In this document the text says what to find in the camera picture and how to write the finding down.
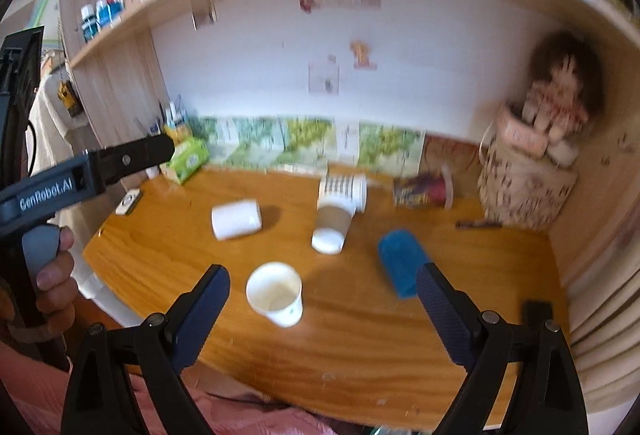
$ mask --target bottle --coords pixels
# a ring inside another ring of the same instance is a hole
[[[95,12],[98,16],[98,25],[100,25],[101,29],[105,28],[109,23],[111,23],[111,15],[107,0],[98,0],[95,3]]]
[[[88,43],[98,33],[98,20],[95,17],[95,10],[92,4],[85,5],[80,9],[82,16],[82,36],[84,42]]]

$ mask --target wooden desk surface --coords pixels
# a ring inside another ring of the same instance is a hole
[[[87,262],[142,317],[167,310],[210,264],[224,265],[231,294],[201,361],[309,410],[368,425],[433,429],[464,379],[418,299],[400,301],[378,262],[378,241],[398,227],[417,236],[479,309],[517,323],[525,300],[548,300],[568,331],[546,236],[455,230],[457,219],[482,216],[476,200],[457,200],[450,211],[396,209],[390,193],[370,189],[366,212],[354,218],[341,255],[323,256],[310,245],[317,179],[201,171],[183,187],[160,177],[142,190],[129,216],[108,218],[84,251]],[[217,241],[212,206],[248,197],[260,203],[263,230]],[[290,329],[254,313],[244,294],[251,272],[273,260],[302,276],[304,314]],[[500,423],[506,411],[512,367],[490,424]]]

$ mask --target pink cloth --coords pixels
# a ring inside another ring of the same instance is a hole
[[[59,435],[69,376],[33,361],[0,343],[0,380],[36,435]],[[131,375],[149,433],[166,432],[144,380]],[[265,412],[259,405],[225,401],[189,389],[199,410],[217,435],[335,435],[325,424],[297,408]]]

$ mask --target doll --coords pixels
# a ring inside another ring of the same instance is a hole
[[[602,66],[590,46],[569,32],[546,37],[530,64],[533,79],[522,119],[551,145],[579,132],[604,101]]]

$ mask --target small device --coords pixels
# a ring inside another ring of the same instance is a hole
[[[75,117],[82,113],[82,104],[76,97],[71,81],[61,81],[58,88],[58,98],[65,105],[71,117]]]
[[[122,202],[119,203],[118,207],[116,208],[116,214],[118,216],[129,214],[129,211],[133,209],[133,206],[135,206],[136,202],[140,199],[140,195],[142,195],[142,192],[139,189],[127,191],[127,194],[124,195]]]

